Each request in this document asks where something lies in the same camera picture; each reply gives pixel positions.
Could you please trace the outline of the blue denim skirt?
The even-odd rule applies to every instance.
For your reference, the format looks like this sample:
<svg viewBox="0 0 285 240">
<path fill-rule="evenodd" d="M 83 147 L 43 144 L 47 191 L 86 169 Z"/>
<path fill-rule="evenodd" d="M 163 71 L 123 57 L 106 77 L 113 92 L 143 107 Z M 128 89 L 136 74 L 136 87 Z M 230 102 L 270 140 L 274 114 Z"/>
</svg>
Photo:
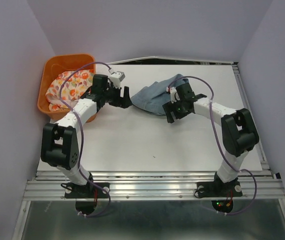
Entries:
<svg viewBox="0 0 285 240">
<path fill-rule="evenodd" d="M 162 80 L 155 81 L 150 86 L 143 87 L 139 92 L 131 97 L 132 104 L 144 111 L 158 116 L 165 116 L 163 105 L 171 100 L 166 89 L 170 83 L 174 82 L 171 87 L 178 87 L 182 84 L 189 83 L 187 78 L 183 78 L 182 74 Z"/>
</svg>

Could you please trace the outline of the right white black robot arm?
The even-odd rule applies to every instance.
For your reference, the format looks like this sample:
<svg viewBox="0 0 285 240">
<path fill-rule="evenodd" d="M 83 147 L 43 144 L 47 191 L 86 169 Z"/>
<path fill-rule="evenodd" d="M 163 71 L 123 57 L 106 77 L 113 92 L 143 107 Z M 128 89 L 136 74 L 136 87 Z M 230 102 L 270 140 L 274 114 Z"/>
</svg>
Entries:
<svg viewBox="0 0 285 240">
<path fill-rule="evenodd" d="M 238 174 L 244 159 L 259 143 L 259 134 L 250 111 L 223 106 L 212 97 L 195 94 L 189 83 L 178 87 L 167 87 L 169 102 L 163 105 L 168 123 L 180 120 L 189 114 L 206 117 L 212 127 L 220 126 L 222 139 L 216 139 L 222 163 L 214 174 L 213 181 L 197 183 L 197 198 L 226 197 L 235 194 L 241 197 L 242 190 Z"/>
</svg>

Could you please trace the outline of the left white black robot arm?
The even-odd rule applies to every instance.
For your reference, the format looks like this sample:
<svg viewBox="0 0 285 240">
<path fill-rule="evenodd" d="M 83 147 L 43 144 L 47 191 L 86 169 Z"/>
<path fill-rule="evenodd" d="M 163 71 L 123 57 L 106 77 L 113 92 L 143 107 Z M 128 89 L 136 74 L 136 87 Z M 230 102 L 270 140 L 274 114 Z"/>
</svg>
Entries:
<svg viewBox="0 0 285 240">
<path fill-rule="evenodd" d="M 95 194 L 106 193 L 108 185 L 95 184 L 93 175 L 80 163 L 84 147 L 83 126 L 105 104 L 122 109 L 132 105 L 129 87 L 121 87 L 124 78 L 121 71 L 109 76 L 95 74 L 92 86 L 80 96 L 77 104 L 62 119 L 43 127 L 40 158 L 69 179 L 69 183 L 61 185 L 66 198 L 92 198 Z"/>
</svg>

